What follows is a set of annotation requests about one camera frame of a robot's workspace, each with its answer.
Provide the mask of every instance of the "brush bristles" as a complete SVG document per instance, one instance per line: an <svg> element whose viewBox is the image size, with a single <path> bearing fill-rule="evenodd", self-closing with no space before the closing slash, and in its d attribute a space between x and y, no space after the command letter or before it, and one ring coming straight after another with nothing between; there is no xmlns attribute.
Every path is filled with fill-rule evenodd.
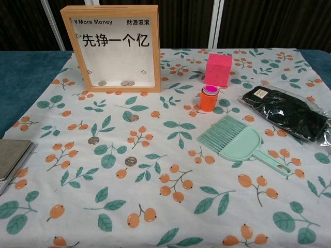
<svg viewBox="0 0 331 248"><path fill-rule="evenodd" d="M198 141L214 152L219 153L245 127L247 127L246 124L226 115L201 134L198 137Z"/></svg>

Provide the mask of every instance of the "orange container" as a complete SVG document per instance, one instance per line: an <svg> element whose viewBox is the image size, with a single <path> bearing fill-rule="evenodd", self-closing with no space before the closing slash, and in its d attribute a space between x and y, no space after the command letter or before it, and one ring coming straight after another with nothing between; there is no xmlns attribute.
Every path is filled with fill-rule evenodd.
<svg viewBox="0 0 331 248"><path fill-rule="evenodd" d="M218 92L216 95L209 96L201 89L200 95L200 109L205 112L213 111L217 102Z"/></svg>

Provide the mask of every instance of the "plastic packaging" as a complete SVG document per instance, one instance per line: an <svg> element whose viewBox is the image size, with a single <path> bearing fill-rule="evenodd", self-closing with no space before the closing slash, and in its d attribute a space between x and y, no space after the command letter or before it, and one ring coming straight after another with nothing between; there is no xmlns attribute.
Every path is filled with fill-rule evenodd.
<svg viewBox="0 0 331 248"><path fill-rule="evenodd" d="M205 112L214 110L218 98L218 88L207 85L201 89L200 109Z"/></svg>
<svg viewBox="0 0 331 248"><path fill-rule="evenodd" d="M301 96L267 85L255 87L240 102L295 137L331 147L330 114Z"/></svg>

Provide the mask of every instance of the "tablecloth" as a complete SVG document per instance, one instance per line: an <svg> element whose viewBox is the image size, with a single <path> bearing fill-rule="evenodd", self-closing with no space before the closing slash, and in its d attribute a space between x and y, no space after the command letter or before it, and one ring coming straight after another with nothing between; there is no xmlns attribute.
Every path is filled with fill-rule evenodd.
<svg viewBox="0 0 331 248"><path fill-rule="evenodd" d="M209 53L233 56L228 88L199 109ZM330 153L238 102L273 85L328 110L296 49L164 49L162 92L87 92L72 55L4 138L37 148L0 197L1 247L329 247ZM227 161L196 138L230 115L294 172Z"/></svg>

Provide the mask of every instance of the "silver coin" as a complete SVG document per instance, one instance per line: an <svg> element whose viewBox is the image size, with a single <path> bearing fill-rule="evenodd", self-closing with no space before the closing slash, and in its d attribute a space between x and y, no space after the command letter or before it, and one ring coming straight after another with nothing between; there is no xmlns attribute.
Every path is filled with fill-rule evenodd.
<svg viewBox="0 0 331 248"><path fill-rule="evenodd" d="M128 81L122 81L122 82L121 82L121 85L122 85L122 86L127 86L128 84L129 84Z"/></svg>
<svg viewBox="0 0 331 248"><path fill-rule="evenodd" d="M138 115L131 115L130 120L131 121L137 121L137 120L139 120L139 116Z"/></svg>
<svg viewBox="0 0 331 248"><path fill-rule="evenodd" d="M125 159L126 166L132 167L132 166L136 165L136 163L137 163L137 159L135 157L127 157Z"/></svg>
<svg viewBox="0 0 331 248"><path fill-rule="evenodd" d="M88 143L90 144L90 145L96 145L96 144L98 144L99 143L99 137L91 137L91 138L89 138L88 139Z"/></svg>
<svg viewBox="0 0 331 248"><path fill-rule="evenodd" d="M100 86L103 86L103 85L106 85L106 84L107 84L106 81L100 81L100 82L98 83L98 85L100 85Z"/></svg>

